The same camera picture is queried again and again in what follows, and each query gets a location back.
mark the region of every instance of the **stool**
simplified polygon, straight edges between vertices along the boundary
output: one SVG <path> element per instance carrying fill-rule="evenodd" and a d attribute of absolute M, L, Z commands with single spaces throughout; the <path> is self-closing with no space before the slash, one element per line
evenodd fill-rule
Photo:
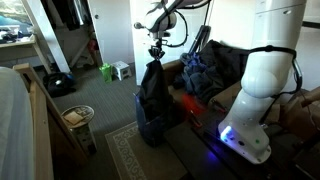
<path fill-rule="evenodd" d="M 130 66 L 128 64 L 118 61 L 111 65 L 113 66 L 113 74 L 118 76 L 120 81 L 125 77 L 132 76 Z"/>

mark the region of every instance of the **patterned rug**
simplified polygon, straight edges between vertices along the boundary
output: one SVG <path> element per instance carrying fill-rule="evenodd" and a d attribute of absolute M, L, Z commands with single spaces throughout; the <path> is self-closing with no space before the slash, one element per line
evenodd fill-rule
<path fill-rule="evenodd" d="M 136 122 L 105 137 L 121 179 L 177 180 L 187 173 L 167 143 L 148 146 Z"/>

